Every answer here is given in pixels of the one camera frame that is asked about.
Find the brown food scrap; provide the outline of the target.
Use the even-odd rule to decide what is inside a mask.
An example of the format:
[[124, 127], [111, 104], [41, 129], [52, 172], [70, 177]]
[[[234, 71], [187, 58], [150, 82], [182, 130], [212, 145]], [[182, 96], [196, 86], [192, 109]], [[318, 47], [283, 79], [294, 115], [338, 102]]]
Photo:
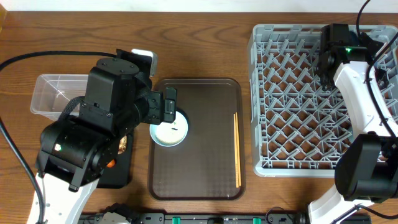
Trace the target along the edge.
[[122, 154], [127, 149], [127, 136], [121, 138], [119, 142], [118, 154]]

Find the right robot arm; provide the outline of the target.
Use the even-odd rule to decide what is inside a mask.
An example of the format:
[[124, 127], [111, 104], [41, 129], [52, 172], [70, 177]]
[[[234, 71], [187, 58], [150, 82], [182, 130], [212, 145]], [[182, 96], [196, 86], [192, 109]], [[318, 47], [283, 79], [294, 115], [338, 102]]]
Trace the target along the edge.
[[377, 84], [378, 41], [347, 24], [321, 29], [316, 73], [335, 86], [348, 110], [354, 141], [335, 167], [335, 183], [308, 205], [307, 223], [341, 223], [354, 212], [397, 198], [397, 123]]

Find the dark blue plate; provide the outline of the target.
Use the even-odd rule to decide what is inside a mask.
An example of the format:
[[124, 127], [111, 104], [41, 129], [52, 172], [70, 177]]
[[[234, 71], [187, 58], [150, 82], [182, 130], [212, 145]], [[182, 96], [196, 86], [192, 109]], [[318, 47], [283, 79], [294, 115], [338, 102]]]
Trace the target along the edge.
[[354, 31], [349, 32], [349, 39], [350, 39], [351, 45], [360, 45], [360, 41], [357, 36], [357, 33], [355, 33]]

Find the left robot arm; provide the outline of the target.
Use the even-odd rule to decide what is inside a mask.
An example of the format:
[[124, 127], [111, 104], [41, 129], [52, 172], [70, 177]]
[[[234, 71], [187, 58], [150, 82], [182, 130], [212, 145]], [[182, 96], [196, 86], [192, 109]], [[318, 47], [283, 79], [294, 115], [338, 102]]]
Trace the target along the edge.
[[69, 101], [40, 136], [29, 223], [77, 223], [122, 139], [141, 123], [172, 123], [177, 92], [152, 90], [157, 55], [117, 50], [90, 70], [84, 96]]

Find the orange carrot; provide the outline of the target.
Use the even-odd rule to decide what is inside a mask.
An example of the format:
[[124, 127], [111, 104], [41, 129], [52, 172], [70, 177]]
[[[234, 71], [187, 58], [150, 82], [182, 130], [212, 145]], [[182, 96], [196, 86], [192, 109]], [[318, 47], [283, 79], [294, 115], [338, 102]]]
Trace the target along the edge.
[[106, 167], [112, 168], [112, 167], [114, 167], [115, 165], [116, 165], [116, 160], [113, 159], [113, 160], [111, 160], [111, 161], [106, 165]]

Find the light blue rice bowl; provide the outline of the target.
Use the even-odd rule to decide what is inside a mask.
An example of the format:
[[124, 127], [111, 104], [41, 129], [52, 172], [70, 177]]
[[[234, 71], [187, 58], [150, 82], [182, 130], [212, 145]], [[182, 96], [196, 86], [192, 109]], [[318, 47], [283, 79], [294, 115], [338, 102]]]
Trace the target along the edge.
[[149, 132], [156, 144], [164, 147], [173, 147], [180, 144], [187, 136], [188, 121], [178, 111], [172, 123], [162, 122], [159, 125], [151, 124]]

